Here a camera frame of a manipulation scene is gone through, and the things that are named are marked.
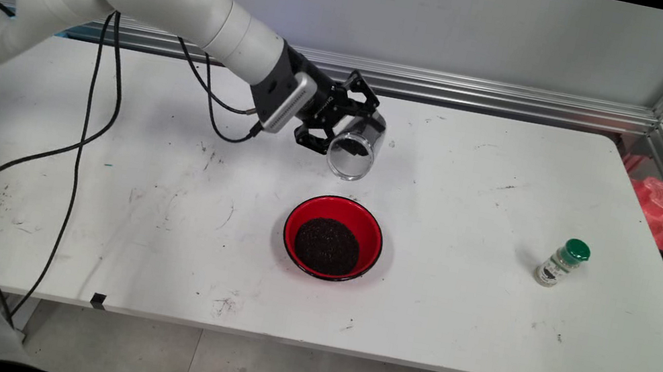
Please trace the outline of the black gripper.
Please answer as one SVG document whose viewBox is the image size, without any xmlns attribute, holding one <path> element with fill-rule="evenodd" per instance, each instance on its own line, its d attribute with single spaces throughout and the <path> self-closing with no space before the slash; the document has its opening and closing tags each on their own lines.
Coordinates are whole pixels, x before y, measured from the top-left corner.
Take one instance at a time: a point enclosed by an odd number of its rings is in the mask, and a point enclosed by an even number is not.
<svg viewBox="0 0 663 372">
<path fill-rule="evenodd" d="M 361 94 L 365 100 L 354 100 L 349 93 Z M 352 71 L 345 82 L 338 84 L 301 55 L 292 101 L 292 115 L 300 122 L 294 132 L 296 143 L 319 154 L 328 154 L 330 144 L 337 136 L 335 128 L 347 115 L 361 118 L 377 132 L 386 131 L 386 124 L 378 111 L 378 96 L 359 70 Z"/>
</svg>

